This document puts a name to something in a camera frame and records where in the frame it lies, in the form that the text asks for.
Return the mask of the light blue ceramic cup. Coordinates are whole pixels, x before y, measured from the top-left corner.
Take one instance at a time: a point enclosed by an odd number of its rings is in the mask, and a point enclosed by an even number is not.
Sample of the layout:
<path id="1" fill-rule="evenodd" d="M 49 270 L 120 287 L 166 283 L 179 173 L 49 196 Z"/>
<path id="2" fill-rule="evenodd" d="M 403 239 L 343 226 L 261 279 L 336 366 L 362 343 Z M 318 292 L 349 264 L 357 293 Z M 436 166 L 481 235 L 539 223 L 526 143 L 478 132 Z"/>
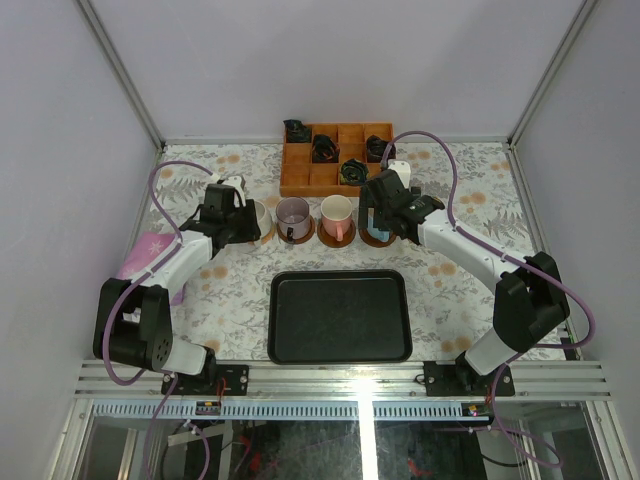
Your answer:
<path id="1" fill-rule="evenodd" d="M 374 220 L 375 220 L 375 210 L 373 208 L 369 208 L 368 216 L 367 216 L 367 233 L 370 235 L 371 238 L 373 238 L 378 242 L 381 242 L 381 243 L 388 242 L 391 238 L 391 233 L 389 231 L 381 230 L 380 228 L 375 227 Z"/>

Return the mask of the brown wooden coaster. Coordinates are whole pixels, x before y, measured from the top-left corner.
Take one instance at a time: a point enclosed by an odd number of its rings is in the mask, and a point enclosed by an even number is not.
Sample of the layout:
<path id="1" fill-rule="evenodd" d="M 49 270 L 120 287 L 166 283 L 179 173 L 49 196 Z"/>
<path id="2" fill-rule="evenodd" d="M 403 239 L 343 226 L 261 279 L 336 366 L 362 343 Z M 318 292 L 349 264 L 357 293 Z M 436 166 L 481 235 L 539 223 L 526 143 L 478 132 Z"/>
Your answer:
<path id="1" fill-rule="evenodd" d="M 394 243 L 395 239 L 396 239 L 396 235 L 393 233 L 391 235 L 391 238 L 388 242 L 386 243 L 381 243 L 378 242 L 376 240 L 374 240 L 373 238 L 370 237 L 370 235 L 367 233 L 367 230 L 358 230 L 359 236 L 360 238 L 369 246 L 374 247 L 374 248 L 385 248 L 391 244 Z"/>
<path id="2" fill-rule="evenodd" d="M 356 232 L 357 229 L 355 226 L 355 222 L 351 221 L 351 225 L 347 232 L 344 234 L 343 239 L 341 241 L 338 241 L 336 238 L 332 237 L 326 232 L 322 221 L 319 221 L 319 225 L 317 227 L 317 235 L 319 240 L 327 247 L 334 249 L 344 248 L 351 244 L 355 238 Z"/>
<path id="3" fill-rule="evenodd" d="M 309 230 L 307 231 L 307 233 L 303 237 L 298 238 L 298 239 L 289 238 L 287 235 L 285 235 L 280 230 L 279 226 L 276 227 L 276 233 L 278 234 L 278 237 L 287 245 L 301 245 L 301 244 L 304 244 L 314 236 L 315 232 L 316 232 L 316 220 L 315 220 L 315 218 L 313 216 L 310 217 Z"/>

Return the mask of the pink ceramic cup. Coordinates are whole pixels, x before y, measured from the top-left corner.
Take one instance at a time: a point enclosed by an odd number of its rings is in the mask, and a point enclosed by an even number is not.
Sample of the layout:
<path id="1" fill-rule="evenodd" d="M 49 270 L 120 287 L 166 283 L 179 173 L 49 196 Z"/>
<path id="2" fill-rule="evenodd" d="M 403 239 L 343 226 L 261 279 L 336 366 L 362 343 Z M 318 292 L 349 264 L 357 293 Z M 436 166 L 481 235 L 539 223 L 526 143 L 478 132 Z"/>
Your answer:
<path id="1" fill-rule="evenodd" d="M 342 195 L 331 195 L 322 201 L 320 210 L 325 232 L 336 241 L 342 242 L 352 221 L 351 201 Z"/>

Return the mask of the white ceramic cup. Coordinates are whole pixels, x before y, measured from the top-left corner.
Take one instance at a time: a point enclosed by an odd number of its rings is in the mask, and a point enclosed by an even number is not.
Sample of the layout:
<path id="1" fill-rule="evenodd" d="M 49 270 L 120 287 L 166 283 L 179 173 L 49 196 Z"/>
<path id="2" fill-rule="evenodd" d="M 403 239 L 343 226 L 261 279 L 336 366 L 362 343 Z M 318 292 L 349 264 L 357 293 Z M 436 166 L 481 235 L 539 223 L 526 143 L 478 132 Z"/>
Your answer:
<path id="1" fill-rule="evenodd" d="M 269 209 L 260 201 L 255 200 L 256 220 L 260 231 L 260 238 L 268 236 L 272 230 L 273 220 Z"/>

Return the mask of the purple ceramic cup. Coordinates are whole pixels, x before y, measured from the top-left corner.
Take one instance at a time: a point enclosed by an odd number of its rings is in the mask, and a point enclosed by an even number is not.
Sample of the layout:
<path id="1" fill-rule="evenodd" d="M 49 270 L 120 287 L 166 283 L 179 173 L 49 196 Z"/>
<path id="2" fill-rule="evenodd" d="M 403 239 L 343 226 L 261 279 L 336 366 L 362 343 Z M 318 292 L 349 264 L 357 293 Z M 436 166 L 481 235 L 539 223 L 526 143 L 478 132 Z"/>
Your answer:
<path id="1" fill-rule="evenodd" d="M 295 243 L 309 233 L 310 207 L 303 198 L 289 197 L 281 200 L 275 213 L 278 232 L 287 243 Z"/>

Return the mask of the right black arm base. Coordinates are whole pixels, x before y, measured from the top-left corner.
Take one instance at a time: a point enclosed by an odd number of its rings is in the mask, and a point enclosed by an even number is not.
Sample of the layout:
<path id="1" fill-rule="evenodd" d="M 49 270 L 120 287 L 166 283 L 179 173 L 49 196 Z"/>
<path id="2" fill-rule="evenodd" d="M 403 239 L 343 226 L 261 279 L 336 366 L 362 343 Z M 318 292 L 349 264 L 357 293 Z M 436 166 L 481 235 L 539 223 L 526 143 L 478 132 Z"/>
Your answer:
<path id="1" fill-rule="evenodd" d="M 453 361 L 424 361 L 423 373 L 414 381 L 424 386 L 428 397 L 514 397 L 515 386 L 511 370 L 498 368 L 487 375 L 478 374 L 467 362 L 464 354 Z"/>

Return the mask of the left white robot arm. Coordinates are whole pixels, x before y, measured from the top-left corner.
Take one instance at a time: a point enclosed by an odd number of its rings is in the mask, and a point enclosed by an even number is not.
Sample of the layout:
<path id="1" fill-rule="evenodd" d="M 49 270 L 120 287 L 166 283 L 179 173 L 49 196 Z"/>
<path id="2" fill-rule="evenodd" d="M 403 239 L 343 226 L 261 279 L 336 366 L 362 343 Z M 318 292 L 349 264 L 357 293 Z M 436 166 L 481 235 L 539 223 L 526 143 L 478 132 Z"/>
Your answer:
<path id="1" fill-rule="evenodd" d="M 261 237 L 255 201 L 244 193 L 241 176 L 213 177 L 195 212 L 177 227 L 168 247 L 131 279 L 107 280 L 100 291 L 94 355 L 104 362 L 112 380 L 113 364 L 146 371 L 184 375 L 197 394 L 212 392 L 219 371 L 212 350 L 174 336 L 171 300 L 186 282 L 230 244 Z"/>

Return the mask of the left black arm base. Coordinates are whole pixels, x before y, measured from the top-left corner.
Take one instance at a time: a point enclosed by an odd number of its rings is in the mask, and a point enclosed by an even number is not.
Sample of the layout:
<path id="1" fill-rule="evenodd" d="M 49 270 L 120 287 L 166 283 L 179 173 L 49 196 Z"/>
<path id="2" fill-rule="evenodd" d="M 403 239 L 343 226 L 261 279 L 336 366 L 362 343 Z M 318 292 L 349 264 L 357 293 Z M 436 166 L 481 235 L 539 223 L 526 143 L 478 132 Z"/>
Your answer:
<path id="1" fill-rule="evenodd" d="M 179 374 L 172 395 L 236 397 L 246 396 L 250 367 L 243 364 L 221 364 L 215 351 L 206 348 L 204 367 L 196 375 Z"/>

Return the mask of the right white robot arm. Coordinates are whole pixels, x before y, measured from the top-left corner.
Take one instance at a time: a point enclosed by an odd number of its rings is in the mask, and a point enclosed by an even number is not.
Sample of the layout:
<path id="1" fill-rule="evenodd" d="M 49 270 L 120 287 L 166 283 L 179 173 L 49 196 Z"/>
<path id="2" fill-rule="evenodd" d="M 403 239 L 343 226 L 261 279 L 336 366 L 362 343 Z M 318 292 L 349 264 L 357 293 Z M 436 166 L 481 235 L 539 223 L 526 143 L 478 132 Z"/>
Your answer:
<path id="1" fill-rule="evenodd" d="M 551 256 L 506 252 L 457 223 L 441 200 L 406 188 L 396 170 L 387 168 L 361 186 L 359 206 L 361 217 L 373 211 L 375 227 L 441 253 L 494 295 L 492 327 L 456 361 L 463 392 L 482 392 L 494 370 L 532 349 L 569 316 Z"/>

